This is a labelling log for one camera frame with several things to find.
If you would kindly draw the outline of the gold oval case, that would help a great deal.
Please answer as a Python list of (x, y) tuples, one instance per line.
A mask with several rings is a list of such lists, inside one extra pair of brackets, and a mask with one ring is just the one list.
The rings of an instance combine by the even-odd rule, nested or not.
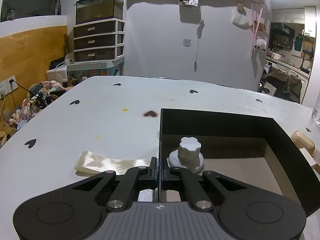
[(292, 133), (291, 139), (298, 148), (306, 149), (312, 157), (316, 156), (315, 143), (304, 133), (300, 131), (295, 131)]

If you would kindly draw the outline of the glass aquarium tank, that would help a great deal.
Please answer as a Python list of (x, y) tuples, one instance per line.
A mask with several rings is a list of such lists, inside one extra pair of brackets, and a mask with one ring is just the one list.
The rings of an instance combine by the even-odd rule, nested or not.
[(107, 20), (123, 19), (124, 0), (79, 0), (76, 2), (76, 25)]

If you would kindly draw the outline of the black storage box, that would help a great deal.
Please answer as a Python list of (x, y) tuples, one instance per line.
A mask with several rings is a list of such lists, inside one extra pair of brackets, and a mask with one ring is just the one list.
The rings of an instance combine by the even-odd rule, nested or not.
[(291, 138), (272, 118), (186, 109), (162, 109), (159, 159), (168, 161), (183, 137), (201, 144), (205, 170), (319, 209), (319, 179)]

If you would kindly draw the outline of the white wall socket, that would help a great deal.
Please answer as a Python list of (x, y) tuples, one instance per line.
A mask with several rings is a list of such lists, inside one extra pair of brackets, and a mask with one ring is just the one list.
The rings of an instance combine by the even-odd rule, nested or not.
[(0, 82), (0, 91), (4, 90), (5, 91), (5, 95), (13, 92), (14, 90), (17, 89), (18, 85), (16, 83), (16, 77), (12, 76), (6, 80), (3, 80)]

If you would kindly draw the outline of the white drawer cabinet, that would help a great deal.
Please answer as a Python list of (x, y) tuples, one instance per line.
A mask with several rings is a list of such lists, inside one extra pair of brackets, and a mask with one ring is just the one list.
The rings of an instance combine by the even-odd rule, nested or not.
[(125, 21), (111, 18), (73, 27), (75, 62), (114, 61), (124, 57)]

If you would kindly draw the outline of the teal patterned cabinet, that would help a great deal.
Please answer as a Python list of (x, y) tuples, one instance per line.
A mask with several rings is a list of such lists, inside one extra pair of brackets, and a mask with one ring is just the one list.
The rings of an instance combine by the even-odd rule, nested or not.
[(69, 81), (81, 82), (92, 76), (123, 75), (124, 58), (107, 61), (76, 62), (67, 66)]

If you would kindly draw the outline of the clear water bottle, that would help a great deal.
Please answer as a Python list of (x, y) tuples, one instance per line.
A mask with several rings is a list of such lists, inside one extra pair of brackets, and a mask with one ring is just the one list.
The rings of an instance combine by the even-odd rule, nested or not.
[(312, 110), (311, 119), (317, 124), (320, 125), (320, 100), (317, 99), (315, 106)]

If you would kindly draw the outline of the pile of plush toys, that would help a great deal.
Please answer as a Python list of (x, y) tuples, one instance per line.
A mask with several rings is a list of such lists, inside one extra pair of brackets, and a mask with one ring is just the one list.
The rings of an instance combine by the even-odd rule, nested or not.
[(8, 125), (20, 129), (52, 102), (73, 88), (72, 86), (67, 86), (66, 79), (64, 81), (63, 83), (55, 80), (41, 81), (26, 89), (15, 80), (10, 79), (9, 85), (11, 90), (13, 90), (13, 85), (17, 85), (27, 91), (27, 97), (22, 101), (21, 106), (16, 107), (13, 111), (8, 120)]

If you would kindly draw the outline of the white knob suction holder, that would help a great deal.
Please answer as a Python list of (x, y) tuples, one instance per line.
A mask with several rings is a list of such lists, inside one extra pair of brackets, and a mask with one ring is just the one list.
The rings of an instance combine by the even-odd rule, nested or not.
[(169, 154), (168, 164), (170, 167), (187, 168), (193, 174), (199, 174), (204, 169), (201, 143), (195, 137), (183, 137), (178, 148)]

